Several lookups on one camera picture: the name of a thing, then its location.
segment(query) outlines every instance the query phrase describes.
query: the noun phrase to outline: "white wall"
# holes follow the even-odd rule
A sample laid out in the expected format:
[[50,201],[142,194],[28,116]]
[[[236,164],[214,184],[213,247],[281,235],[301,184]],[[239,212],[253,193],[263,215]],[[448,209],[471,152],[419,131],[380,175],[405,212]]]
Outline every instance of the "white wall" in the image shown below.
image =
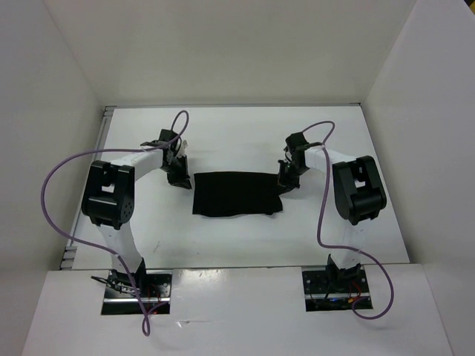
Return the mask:
[[418,0],[364,101],[396,215],[455,355],[473,355],[475,16]]
[[[101,108],[40,0],[0,1],[0,354],[20,355],[65,240],[39,205],[46,173],[94,146]],[[69,229],[88,159],[58,174],[48,205]]]
[[360,102],[414,0],[45,0],[107,105]]

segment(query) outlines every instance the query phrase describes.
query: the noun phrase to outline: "white surface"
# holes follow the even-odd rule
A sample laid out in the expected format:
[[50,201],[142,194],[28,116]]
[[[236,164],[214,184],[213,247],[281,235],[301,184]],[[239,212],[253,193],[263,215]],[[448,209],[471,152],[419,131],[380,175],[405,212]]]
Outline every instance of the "white surface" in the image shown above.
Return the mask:
[[[101,316],[103,271],[50,272],[23,351],[29,355],[404,355],[451,350],[418,265],[388,266],[396,299],[381,320],[351,311],[305,312],[299,268],[175,271],[171,314]],[[384,275],[367,267],[375,310],[389,298]]]
[[414,0],[45,0],[107,105],[349,103]]
[[[39,209],[46,173],[94,145],[100,109],[40,0],[0,1],[0,354],[20,355],[47,270],[65,240]],[[48,206],[69,229],[87,162],[51,182]]]
[[418,1],[364,102],[408,250],[456,355],[473,355],[475,16],[463,0]]
[[[177,108],[117,109],[106,148],[136,148],[169,128]],[[306,126],[333,119],[336,129],[329,148],[376,158],[361,108],[189,108],[184,134],[189,171],[278,172],[285,139]],[[177,124],[178,129],[183,121]],[[329,127],[307,131],[310,142],[322,140]],[[105,154],[111,160],[121,154]],[[193,191],[171,187],[162,171],[153,171],[135,185],[131,219],[135,243],[148,268],[323,265],[328,251],[319,248],[315,230],[324,190],[324,175],[311,170],[301,188],[282,195],[284,211],[273,217],[246,215],[210,219],[192,215]],[[333,189],[324,219],[323,237],[340,243],[345,220],[336,211]],[[89,218],[81,216],[76,237],[103,244]],[[384,263],[406,263],[407,253],[390,201],[370,229],[366,251]],[[80,245],[74,269],[110,268],[103,251]]]

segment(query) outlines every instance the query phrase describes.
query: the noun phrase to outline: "white table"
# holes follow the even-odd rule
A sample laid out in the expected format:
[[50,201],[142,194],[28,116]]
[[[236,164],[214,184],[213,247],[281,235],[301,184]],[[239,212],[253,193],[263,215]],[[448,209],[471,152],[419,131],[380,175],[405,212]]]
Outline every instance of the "white table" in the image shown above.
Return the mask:
[[[377,266],[367,266],[375,310],[389,288]],[[83,355],[365,355],[448,356],[451,349],[424,271],[419,265],[387,266],[396,298],[380,320],[351,311],[305,312],[301,269],[178,270],[171,314],[151,318],[151,336],[140,315],[101,316],[104,285],[92,274],[49,272],[23,356]]]
[[[181,108],[116,109],[105,148],[137,148],[169,128]],[[321,120],[336,122],[329,148],[353,156],[376,153],[359,106],[187,108],[189,128],[183,138],[190,174],[209,171],[278,172],[285,139],[291,133]],[[183,121],[177,124],[181,128]],[[319,126],[307,139],[322,140],[330,129]],[[121,154],[104,154],[102,159]],[[135,243],[148,268],[209,268],[244,266],[324,265],[328,251],[315,241],[315,227],[324,190],[324,175],[308,171],[301,188],[281,196],[284,211],[273,217],[249,215],[209,219],[192,215],[193,191],[171,187],[158,170],[136,184],[136,205],[131,219]],[[333,193],[324,220],[325,241],[339,243],[344,221],[338,215]],[[90,220],[81,215],[75,236],[103,244]],[[407,252],[388,196],[367,237],[365,248],[383,263],[408,263]],[[77,248],[73,269],[110,268],[110,257],[84,245]]]

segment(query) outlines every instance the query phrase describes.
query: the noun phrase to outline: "fabric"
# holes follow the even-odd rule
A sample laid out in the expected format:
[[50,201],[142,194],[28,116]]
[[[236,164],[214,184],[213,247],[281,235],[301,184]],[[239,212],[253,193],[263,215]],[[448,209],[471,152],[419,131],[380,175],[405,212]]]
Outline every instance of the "fabric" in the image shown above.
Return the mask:
[[232,217],[282,211],[277,174],[210,172],[194,175],[193,214]]

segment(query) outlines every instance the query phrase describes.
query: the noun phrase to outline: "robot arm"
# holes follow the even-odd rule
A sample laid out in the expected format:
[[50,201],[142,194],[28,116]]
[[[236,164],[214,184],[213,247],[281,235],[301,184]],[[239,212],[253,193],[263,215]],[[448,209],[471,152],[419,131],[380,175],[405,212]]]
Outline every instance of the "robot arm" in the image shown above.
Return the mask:
[[[286,139],[285,159],[279,161],[278,187],[280,193],[299,188],[299,177],[309,169],[326,173],[326,157],[321,143],[310,144],[301,132]],[[332,164],[335,206],[347,221],[340,245],[357,249],[364,247],[370,221],[386,206],[386,194],[374,159],[356,158],[327,149]],[[360,254],[350,250],[332,250],[327,270],[332,280],[351,280],[360,269]]]
[[[162,130],[158,140],[142,144],[143,152],[111,162],[94,161],[82,198],[82,213],[97,226],[107,247],[124,259],[140,290],[144,290],[146,272],[144,259],[135,246],[130,227],[134,212],[134,186],[147,173],[160,168],[167,173],[171,185],[191,189],[185,155],[186,141],[181,142],[179,147],[175,142],[165,149],[150,151],[176,135],[173,131]],[[114,256],[111,276],[108,282],[112,286],[130,285],[124,267]]]

